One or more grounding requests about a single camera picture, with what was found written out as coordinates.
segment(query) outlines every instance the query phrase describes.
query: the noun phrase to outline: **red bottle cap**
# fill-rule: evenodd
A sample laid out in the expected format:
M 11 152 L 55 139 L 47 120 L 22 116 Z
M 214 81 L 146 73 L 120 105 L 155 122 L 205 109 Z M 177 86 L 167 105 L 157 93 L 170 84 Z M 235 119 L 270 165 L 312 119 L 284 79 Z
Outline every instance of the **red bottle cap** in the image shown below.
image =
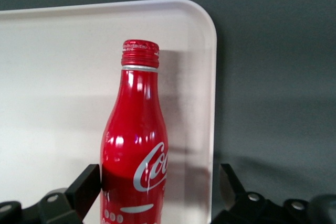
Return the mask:
M 121 64 L 157 68 L 159 66 L 159 46 L 146 40 L 126 40 L 123 44 Z

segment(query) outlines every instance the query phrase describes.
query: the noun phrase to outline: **white tray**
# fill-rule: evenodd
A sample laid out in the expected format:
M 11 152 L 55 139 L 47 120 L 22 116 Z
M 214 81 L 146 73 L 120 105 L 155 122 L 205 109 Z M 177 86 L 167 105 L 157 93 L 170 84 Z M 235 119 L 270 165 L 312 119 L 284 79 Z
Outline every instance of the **white tray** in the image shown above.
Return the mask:
M 210 221 L 216 31 L 189 0 L 0 12 L 0 202 L 29 207 L 99 163 L 130 38 L 161 50 L 170 141 L 162 223 Z M 98 199 L 87 224 L 99 223 Z

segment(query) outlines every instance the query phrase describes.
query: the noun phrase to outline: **bottle neck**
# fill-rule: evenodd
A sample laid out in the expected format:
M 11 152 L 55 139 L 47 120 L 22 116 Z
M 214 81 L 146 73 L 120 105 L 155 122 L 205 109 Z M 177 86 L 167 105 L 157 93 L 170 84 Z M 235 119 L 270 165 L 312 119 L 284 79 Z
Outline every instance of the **bottle neck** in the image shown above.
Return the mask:
M 124 65 L 121 70 L 118 100 L 133 104 L 158 102 L 157 75 L 157 68 Z

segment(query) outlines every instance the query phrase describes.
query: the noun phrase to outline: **white dots on bottle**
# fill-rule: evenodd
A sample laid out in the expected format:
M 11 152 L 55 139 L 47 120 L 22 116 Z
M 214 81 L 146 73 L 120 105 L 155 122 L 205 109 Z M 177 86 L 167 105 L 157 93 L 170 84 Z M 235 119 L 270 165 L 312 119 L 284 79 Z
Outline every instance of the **white dots on bottle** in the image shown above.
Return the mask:
M 115 221 L 116 215 L 114 213 L 110 213 L 110 220 Z
M 117 215 L 117 223 L 122 223 L 124 221 L 124 218 L 122 215 Z
M 108 212 L 107 209 L 105 209 L 105 211 L 104 211 L 104 216 L 105 216 L 105 218 L 109 218 L 109 212 Z

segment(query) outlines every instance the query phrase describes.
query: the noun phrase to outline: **coca-cola logo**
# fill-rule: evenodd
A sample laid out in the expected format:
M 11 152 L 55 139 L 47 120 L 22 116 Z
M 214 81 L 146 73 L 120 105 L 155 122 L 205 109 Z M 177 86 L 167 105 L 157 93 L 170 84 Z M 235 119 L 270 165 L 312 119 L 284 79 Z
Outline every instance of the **coca-cola logo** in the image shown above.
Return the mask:
M 133 178 L 133 185 L 137 191 L 151 190 L 166 179 L 168 156 L 163 151 L 164 143 L 160 142 L 148 153 L 136 169 Z M 154 160 L 153 157 L 157 153 L 160 153 L 160 155 L 156 160 Z M 142 178 L 147 180 L 144 182 L 145 186 L 141 183 Z

